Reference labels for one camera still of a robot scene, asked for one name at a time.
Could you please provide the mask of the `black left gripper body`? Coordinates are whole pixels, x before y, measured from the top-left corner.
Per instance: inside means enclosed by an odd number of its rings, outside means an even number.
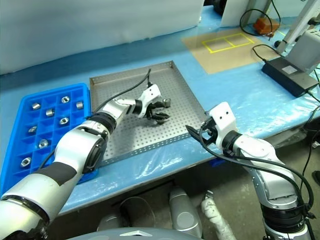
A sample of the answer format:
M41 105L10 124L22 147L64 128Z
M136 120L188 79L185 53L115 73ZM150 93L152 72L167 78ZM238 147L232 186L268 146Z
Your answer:
M157 103L150 103L147 108L144 117L148 120L157 120L157 117L153 114L153 110L157 107Z

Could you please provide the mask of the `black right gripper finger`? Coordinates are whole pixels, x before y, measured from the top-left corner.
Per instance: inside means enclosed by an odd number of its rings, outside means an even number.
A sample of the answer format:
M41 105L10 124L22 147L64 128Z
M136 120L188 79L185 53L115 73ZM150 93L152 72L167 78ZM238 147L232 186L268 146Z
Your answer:
M200 144L205 145L206 147L211 145L212 143L206 143L206 138L203 137L202 134L199 135L190 135L193 139L195 139L196 141L198 141Z
M202 128L202 131L204 133L206 133L207 135L211 136L212 135L212 131L208 128L210 126L210 124L207 123L202 123L200 125L199 129L196 129L194 127L192 127L191 125L186 125L185 128L187 130L187 132L191 135L191 136L195 136L195 135L199 135L200 134L200 129Z

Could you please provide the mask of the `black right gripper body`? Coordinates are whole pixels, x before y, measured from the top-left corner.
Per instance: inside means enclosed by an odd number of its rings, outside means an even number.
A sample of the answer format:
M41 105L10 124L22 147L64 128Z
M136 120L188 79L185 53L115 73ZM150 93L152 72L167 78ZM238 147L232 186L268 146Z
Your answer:
M209 135L209 138L206 140L207 144L215 144L218 137L218 131L216 128L216 122L212 117L209 117L204 122L204 130Z

